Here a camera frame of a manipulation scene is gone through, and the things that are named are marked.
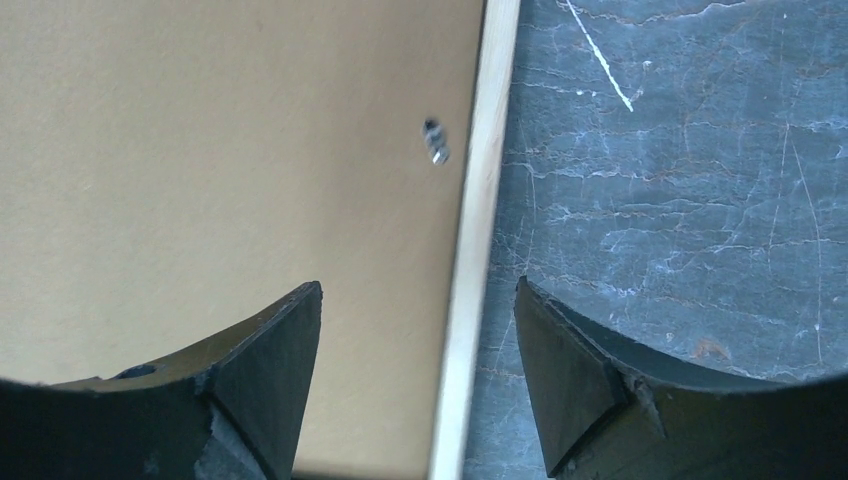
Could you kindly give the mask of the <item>brown cardboard backing board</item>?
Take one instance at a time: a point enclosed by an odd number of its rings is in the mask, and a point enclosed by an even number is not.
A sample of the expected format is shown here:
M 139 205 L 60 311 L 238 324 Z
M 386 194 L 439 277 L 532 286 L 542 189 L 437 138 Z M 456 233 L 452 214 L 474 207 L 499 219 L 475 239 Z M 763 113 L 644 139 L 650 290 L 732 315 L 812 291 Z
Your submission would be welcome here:
M 483 9 L 3 2 L 2 375 L 111 376 L 317 280 L 297 469 L 427 478 Z

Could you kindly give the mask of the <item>wooden picture frame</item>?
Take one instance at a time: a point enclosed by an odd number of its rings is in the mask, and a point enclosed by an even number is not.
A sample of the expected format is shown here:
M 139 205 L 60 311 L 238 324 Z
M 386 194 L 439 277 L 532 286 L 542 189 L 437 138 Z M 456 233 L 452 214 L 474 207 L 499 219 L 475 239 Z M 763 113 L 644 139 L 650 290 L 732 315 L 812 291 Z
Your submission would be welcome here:
M 428 468 L 431 479 L 463 475 L 519 12 L 519 0 L 484 4 Z

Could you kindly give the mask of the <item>metal retaining clip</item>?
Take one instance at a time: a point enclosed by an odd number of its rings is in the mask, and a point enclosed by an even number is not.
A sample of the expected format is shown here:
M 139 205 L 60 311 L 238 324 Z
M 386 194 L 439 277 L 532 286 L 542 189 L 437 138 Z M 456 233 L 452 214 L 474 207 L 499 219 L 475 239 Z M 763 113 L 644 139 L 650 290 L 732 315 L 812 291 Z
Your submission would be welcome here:
M 422 126 L 422 135 L 434 165 L 445 164 L 451 155 L 446 131 L 438 119 L 427 118 Z

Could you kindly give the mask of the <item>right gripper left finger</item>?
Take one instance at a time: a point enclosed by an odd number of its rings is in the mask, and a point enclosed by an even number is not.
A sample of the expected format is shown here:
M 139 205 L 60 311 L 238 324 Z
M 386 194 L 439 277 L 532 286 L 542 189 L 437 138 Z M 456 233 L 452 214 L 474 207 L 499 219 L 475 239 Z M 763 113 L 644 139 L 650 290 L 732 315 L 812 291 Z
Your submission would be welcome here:
M 304 283 L 115 377 L 1 383 L 5 479 L 288 479 L 321 329 Z

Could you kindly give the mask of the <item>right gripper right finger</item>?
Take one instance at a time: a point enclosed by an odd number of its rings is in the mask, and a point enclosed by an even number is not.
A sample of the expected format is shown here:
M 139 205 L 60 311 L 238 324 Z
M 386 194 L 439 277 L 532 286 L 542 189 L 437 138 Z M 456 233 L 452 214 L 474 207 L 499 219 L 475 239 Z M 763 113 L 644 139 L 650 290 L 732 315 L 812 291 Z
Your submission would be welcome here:
M 526 277 L 514 316 L 552 479 L 843 479 L 847 378 L 781 383 L 655 350 Z

